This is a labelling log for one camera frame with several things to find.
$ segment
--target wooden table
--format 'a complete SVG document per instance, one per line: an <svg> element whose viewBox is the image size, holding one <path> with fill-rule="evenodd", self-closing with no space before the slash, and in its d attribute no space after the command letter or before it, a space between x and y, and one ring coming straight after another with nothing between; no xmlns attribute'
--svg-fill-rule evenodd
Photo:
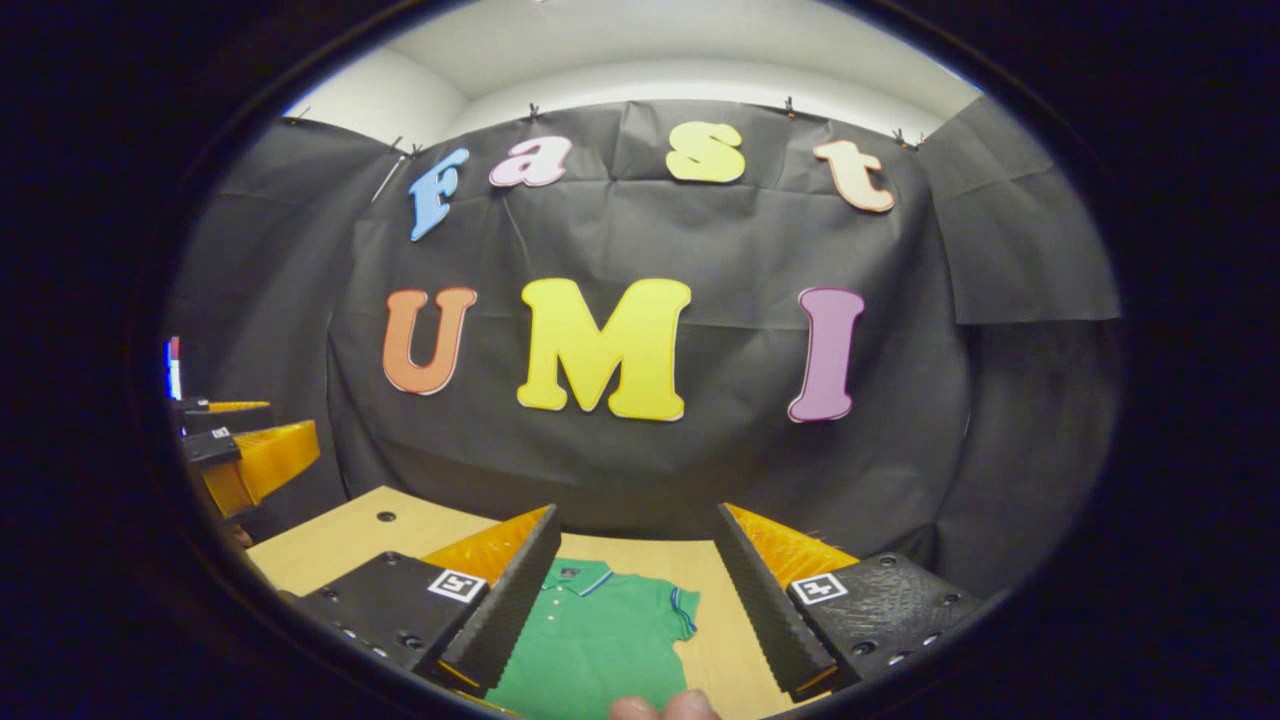
<svg viewBox="0 0 1280 720"><path fill-rule="evenodd" d="M396 519L379 520L379 512L394 512ZM421 557L494 524L378 488L251 547L248 556L278 588L306 594L388 550ZM614 573L662 578L700 592L698 634L675 647L689 687L701 688L724 720L763 717L796 707L778 691L710 541L628 541L566 533L558 556L603 560Z"/></svg>

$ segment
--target green polo shirt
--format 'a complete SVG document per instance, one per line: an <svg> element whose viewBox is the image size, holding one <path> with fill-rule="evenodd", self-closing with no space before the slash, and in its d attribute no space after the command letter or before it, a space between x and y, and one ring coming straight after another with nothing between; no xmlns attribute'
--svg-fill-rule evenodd
<svg viewBox="0 0 1280 720"><path fill-rule="evenodd" d="M558 557L485 701L532 720L605 720L626 696L660 708L685 689L672 643L698 632L698 598L667 580Z"/></svg>

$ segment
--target shirt sleeve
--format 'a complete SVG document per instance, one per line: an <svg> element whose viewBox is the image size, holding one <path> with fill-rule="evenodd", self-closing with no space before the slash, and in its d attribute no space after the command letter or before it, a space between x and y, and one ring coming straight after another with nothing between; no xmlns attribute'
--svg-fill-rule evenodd
<svg viewBox="0 0 1280 720"><path fill-rule="evenodd" d="M687 641L698 632L698 601L701 593L689 592L676 585L667 584L667 602L664 607L663 623L672 632L673 639Z"/></svg>

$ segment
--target shirt collar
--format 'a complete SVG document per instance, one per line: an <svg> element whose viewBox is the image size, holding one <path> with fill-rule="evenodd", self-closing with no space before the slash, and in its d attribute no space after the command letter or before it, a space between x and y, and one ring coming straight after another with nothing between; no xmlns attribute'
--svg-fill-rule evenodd
<svg viewBox="0 0 1280 720"><path fill-rule="evenodd" d="M613 570L609 569L608 562L557 557L552 562L552 569L547 573L547 578L543 580L543 589L549 591L556 587L563 587L581 597L586 597L612 577Z"/></svg>

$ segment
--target white ceiling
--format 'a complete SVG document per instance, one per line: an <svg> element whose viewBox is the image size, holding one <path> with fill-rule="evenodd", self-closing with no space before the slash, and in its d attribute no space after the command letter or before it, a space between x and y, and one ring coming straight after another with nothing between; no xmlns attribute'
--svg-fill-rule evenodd
<svg viewBox="0 0 1280 720"><path fill-rule="evenodd" d="M582 67L677 58L796 68L950 118L978 91L817 0L479 0L390 44L477 99Z"/></svg>

